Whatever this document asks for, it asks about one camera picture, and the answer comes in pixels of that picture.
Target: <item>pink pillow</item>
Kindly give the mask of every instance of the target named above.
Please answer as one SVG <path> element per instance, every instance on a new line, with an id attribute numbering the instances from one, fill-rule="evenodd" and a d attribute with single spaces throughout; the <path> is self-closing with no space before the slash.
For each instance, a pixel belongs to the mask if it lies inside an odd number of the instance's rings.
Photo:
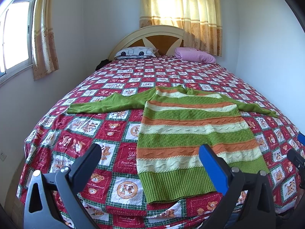
<path id="1" fill-rule="evenodd" d="M 175 56 L 177 59 L 198 62 L 204 64 L 215 64 L 216 59 L 206 52 L 190 47 L 177 47 L 175 49 Z"/>

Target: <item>wall outlet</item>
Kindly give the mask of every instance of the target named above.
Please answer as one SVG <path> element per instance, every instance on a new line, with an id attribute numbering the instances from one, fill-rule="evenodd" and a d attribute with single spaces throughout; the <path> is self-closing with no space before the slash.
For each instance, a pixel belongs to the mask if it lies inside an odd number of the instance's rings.
<path id="1" fill-rule="evenodd" d="M 0 159 L 1 159 L 2 161 L 4 161 L 5 158 L 6 158 L 6 155 L 4 154 L 3 150 L 0 150 Z"/>

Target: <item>curtain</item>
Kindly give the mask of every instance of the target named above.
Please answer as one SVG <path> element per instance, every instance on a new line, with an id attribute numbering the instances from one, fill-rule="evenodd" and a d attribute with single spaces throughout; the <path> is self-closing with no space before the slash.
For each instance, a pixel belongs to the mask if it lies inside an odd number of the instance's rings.
<path id="1" fill-rule="evenodd" d="M 222 55 L 220 0 L 186 0 L 184 46 Z"/>
<path id="2" fill-rule="evenodd" d="M 141 0 L 140 28 L 170 25 L 183 28 L 183 0 Z"/>
<path id="3" fill-rule="evenodd" d="M 51 25 L 52 0 L 36 0 L 32 29 L 34 79 L 40 79 L 56 70 L 58 59 Z"/>

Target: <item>red checkered bedspread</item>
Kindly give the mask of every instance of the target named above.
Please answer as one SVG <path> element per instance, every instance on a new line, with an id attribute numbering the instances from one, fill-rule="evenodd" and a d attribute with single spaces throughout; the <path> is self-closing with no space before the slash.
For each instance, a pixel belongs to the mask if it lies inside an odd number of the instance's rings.
<path id="1" fill-rule="evenodd" d="M 17 196 L 25 202 L 34 170 L 56 172 L 71 165 L 92 143 L 101 146 L 101 160 L 85 190 L 79 194 L 88 213 L 101 228 L 179 228 L 198 226 L 221 199 L 214 192 L 170 204 L 148 205 L 136 170 L 136 145 L 143 110 L 108 114 L 67 115 L 70 104 L 104 99 L 114 92 L 133 95 L 154 86 L 183 85 L 215 91 L 243 102 L 275 110 L 279 118 L 242 112 L 253 131 L 268 168 L 278 213 L 293 206 L 299 179 L 286 154 L 291 148 L 303 156 L 298 129 L 254 88 L 219 65 L 180 61 L 174 57 L 113 61 L 94 72 L 62 98 L 25 140 L 26 163 Z M 67 224 L 74 226 L 58 193 L 57 205 Z"/>

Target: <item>sweater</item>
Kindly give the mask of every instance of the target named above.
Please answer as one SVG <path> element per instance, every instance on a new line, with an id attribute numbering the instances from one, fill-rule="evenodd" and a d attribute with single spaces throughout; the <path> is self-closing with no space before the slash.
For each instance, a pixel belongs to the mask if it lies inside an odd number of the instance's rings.
<path id="1" fill-rule="evenodd" d="M 171 202 L 215 191 L 199 159 L 208 144 L 230 167 L 269 172 L 260 148 L 239 109 L 276 116 L 257 104 L 195 89 L 155 87 L 98 102 L 71 104 L 68 114 L 143 109 L 137 143 L 137 171 L 148 203 Z"/>

